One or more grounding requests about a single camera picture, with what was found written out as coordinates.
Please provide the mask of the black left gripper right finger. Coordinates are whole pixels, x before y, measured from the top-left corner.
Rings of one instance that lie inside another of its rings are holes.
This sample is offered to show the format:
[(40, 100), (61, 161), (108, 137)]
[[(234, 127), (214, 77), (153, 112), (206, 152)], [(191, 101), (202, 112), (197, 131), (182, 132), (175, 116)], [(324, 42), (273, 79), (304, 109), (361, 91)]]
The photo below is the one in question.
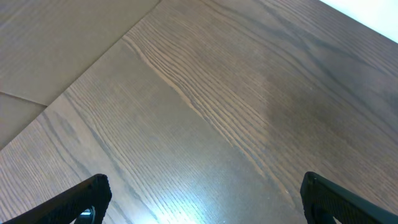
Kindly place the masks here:
[(397, 223), (397, 215), (315, 172), (305, 173), (300, 195), (308, 224)]

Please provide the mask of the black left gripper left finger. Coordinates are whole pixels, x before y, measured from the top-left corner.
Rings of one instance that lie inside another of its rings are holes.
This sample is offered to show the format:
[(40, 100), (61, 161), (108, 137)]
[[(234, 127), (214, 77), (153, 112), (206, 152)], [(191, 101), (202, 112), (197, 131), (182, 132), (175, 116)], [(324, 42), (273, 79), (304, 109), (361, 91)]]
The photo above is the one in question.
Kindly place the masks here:
[(95, 174), (54, 198), (6, 221), (5, 224), (102, 224), (111, 197), (108, 177), (104, 174)]

